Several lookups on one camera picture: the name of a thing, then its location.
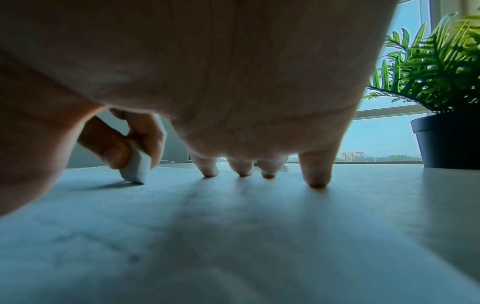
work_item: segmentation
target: black pot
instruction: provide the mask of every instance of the black pot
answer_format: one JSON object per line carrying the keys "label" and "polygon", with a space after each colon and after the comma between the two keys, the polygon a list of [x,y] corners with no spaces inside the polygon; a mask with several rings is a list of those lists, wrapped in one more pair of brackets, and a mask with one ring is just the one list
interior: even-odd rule
{"label": "black pot", "polygon": [[480,109],[412,120],[427,168],[480,169]]}

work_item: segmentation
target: small white block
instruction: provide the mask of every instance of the small white block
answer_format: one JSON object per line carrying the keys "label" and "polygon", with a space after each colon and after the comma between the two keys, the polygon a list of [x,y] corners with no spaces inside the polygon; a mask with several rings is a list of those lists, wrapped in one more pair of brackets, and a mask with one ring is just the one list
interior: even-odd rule
{"label": "small white block", "polygon": [[126,181],[145,184],[150,171],[152,158],[145,153],[135,140],[127,139],[126,141],[131,149],[130,161],[124,168],[120,169],[120,175]]}

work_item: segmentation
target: white table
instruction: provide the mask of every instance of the white table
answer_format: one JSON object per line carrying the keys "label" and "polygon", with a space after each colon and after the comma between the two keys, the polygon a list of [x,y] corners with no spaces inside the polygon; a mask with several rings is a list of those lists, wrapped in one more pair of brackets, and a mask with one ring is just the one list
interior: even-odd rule
{"label": "white table", "polygon": [[479,303],[418,244],[460,269],[478,253],[477,172],[336,165],[315,191],[298,165],[275,180],[166,166],[143,186],[69,170],[0,218],[1,303]]}

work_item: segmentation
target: blue sky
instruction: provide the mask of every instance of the blue sky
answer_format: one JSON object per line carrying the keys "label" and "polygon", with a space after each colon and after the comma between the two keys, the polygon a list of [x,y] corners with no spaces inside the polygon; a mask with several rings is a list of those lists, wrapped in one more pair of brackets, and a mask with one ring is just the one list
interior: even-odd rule
{"label": "blue sky", "polygon": [[[421,26],[420,2],[411,0],[400,4],[388,32],[406,28],[415,36]],[[392,103],[391,98],[363,100],[359,110],[378,109],[410,105],[402,101]],[[407,115],[388,118],[376,118],[353,121],[343,138],[340,152],[365,152],[371,156],[389,156],[392,154],[420,154],[410,121],[425,115]]]}

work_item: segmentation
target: green plant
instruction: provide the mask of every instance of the green plant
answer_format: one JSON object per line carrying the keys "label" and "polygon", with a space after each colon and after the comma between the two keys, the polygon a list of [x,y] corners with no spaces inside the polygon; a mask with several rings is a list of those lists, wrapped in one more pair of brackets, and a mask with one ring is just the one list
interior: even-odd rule
{"label": "green plant", "polygon": [[480,108],[480,11],[445,16],[427,38],[422,25],[411,41],[406,29],[388,35],[392,49],[371,78],[364,98],[393,97],[445,113]]}

